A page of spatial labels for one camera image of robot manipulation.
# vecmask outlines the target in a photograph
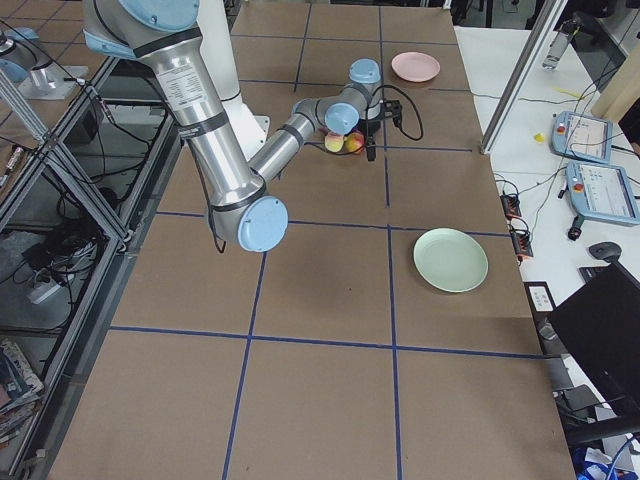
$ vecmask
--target black monitor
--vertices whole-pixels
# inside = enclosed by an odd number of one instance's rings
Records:
[[[618,416],[640,413],[640,282],[614,262],[548,317]]]

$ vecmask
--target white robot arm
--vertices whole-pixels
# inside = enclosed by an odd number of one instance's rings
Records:
[[[237,102],[240,90],[224,8],[221,0],[207,5],[214,8],[207,22],[216,25],[217,59],[210,69],[200,52],[198,0],[84,0],[85,39],[92,50],[153,70],[213,192],[208,212],[214,234],[245,250],[267,251],[280,242],[288,224],[286,207],[267,193],[267,182],[316,129],[347,134],[361,118],[377,117],[380,70],[373,60],[356,61],[352,82],[339,95],[296,104],[289,120],[249,159],[225,109],[227,101]]]

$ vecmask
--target plate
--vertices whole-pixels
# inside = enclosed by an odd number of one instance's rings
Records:
[[[410,82],[426,82],[440,73],[440,64],[431,55],[404,52],[393,57],[391,68],[400,78]]]
[[[423,234],[413,247],[413,261],[427,282],[446,292],[473,290],[489,271],[489,261],[480,244],[451,228]]]

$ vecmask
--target black mouse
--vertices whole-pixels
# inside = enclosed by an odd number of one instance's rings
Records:
[[[614,262],[622,255],[620,245],[613,242],[600,242],[589,247],[589,253],[593,258],[604,260],[607,263]]]

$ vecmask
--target label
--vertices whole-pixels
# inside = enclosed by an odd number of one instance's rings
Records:
[[[157,77],[174,111],[207,101],[200,77],[191,64],[167,70]]]
[[[537,312],[552,312],[553,305],[549,300],[549,295],[544,287],[529,287],[529,293],[531,294],[531,301]]]

